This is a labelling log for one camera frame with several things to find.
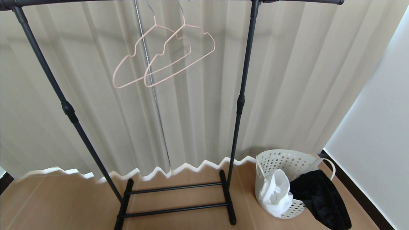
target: perforated basket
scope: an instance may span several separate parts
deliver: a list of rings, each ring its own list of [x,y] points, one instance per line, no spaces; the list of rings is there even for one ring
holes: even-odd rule
[[[305,153],[286,149],[267,150],[260,153],[258,156],[256,156],[257,175],[255,193],[258,203],[260,205],[262,203],[258,197],[258,194],[263,188],[265,178],[264,175],[266,173],[274,171],[275,169],[281,169],[291,182],[304,173],[318,170],[318,165],[323,160],[328,161],[332,166],[333,173],[330,177],[332,180],[335,176],[335,166],[330,160],[315,158]],[[291,207],[285,213],[283,213],[280,218],[294,218],[300,215],[305,209],[306,206],[302,201],[293,199]]]

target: beige curtain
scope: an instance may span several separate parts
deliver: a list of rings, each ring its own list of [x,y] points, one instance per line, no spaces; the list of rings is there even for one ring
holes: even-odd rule
[[[262,4],[246,88],[237,159],[284,148],[318,153],[373,72],[409,2],[347,0],[344,5]],[[177,1],[151,1],[157,22],[181,26]],[[187,162],[219,163],[230,155],[243,68],[250,1],[182,1],[186,22],[210,32],[216,51],[152,89],[142,82],[117,90],[111,77],[140,37],[133,1],[25,7],[49,65],[108,171],[121,175]],[[138,2],[144,31],[152,13]],[[0,163],[14,177],[59,166],[101,176],[61,110],[12,12],[0,13]],[[146,37],[148,54],[161,53],[170,34]],[[181,36],[192,53],[153,75],[158,81],[206,54],[212,42],[197,29]],[[171,41],[157,70],[183,56]],[[126,83],[145,72],[143,46],[118,73]],[[159,114],[163,124],[160,126]]]

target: baseboard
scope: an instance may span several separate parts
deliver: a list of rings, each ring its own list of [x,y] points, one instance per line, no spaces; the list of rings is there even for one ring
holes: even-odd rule
[[[321,158],[326,158],[331,160],[336,169],[337,178],[344,184],[344,186],[348,189],[348,191],[354,196],[354,198],[358,201],[358,203],[363,207],[369,217],[375,222],[381,230],[395,230],[392,225],[385,219],[385,217],[379,212],[379,210],[373,205],[373,203],[368,199],[367,196],[356,186],[356,184],[347,176],[347,174],[335,163],[335,161],[328,155],[327,152],[322,150],[320,154],[318,154]]]
[[[13,182],[13,180],[14,180],[14,178],[10,174],[5,173],[3,175],[3,177],[0,179],[0,195]]]

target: rack bottom crossbar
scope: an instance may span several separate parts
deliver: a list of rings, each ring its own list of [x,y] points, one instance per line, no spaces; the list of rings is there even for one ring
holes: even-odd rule
[[[230,192],[227,189],[227,181],[225,172],[220,170],[220,180],[221,182],[216,183],[207,183],[207,184],[199,184],[199,185],[187,185],[187,186],[179,186],[179,187],[168,187],[168,188],[160,188],[160,189],[149,189],[149,190],[141,190],[141,191],[132,191],[133,180],[129,179],[126,185],[126,189],[124,192],[123,201],[121,203],[121,207],[119,209],[119,213],[117,216],[117,221],[115,223],[114,230],[121,230],[124,224],[125,218],[130,217],[138,217],[138,216],[149,216],[149,215],[157,215],[163,213],[171,213],[171,212],[182,212],[182,211],[189,211],[189,210],[197,210],[197,209],[204,209],[204,208],[211,208],[211,207],[227,207],[227,213],[229,215],[230,224],[236,224],[236,215],[233,209],[233,203],[231,201]],[[195,187],[205,187],[205,186],[214,186],[214,185],[221,185],[223,188],[223,194],[225,196],[225,203],[217,203],[217,204],[210,204],[210,205],[199,205],[193,207],[181,207],[181,208],[174,208],[174,209],[167,209],[167,210],[158,210],[158,211],[151,211],[151,212],[140,212],[140,213],[126,213],[126,209],[128,208],[129,197],[133,194],[140,194],[140,193],[147,193],[147,192],[161,192],[161,191],[169,191],[175,189],[186,189],[186,188],[195,188]]]

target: pleated curtain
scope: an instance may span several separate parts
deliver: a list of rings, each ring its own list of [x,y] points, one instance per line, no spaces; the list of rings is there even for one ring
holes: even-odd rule
[[[157,23],[177,30],[177,1],[150,1]],[[245,92],[236,159],[266,149],[318,153],[379,62],[409,2],[346,0],[342,6],[276,2],[260,6]],[[143,31],[153,26],[146,1],[137,1]],[[186,23],[215,39],[202,61],[152,88],[142,81],[123,89],[112,74],[140,38],[134,1],[24,7],[29,24],[67,100],[108,171],[147,175],[185,162],[218,164],[230,156],[249,25],[250,1],[181,1]],[[171,35],[155,28],[147,55]],[[177,72],[212,50],[200,30],[178,36],[191,54],[153,81]],[[152,71],[189,51],[172,39]],[[101,177],[61,109],[15,19],[0,13],[0,164],[13,177],[58,166]],[[117,83],[142,77],[143,44],[118,72]]]

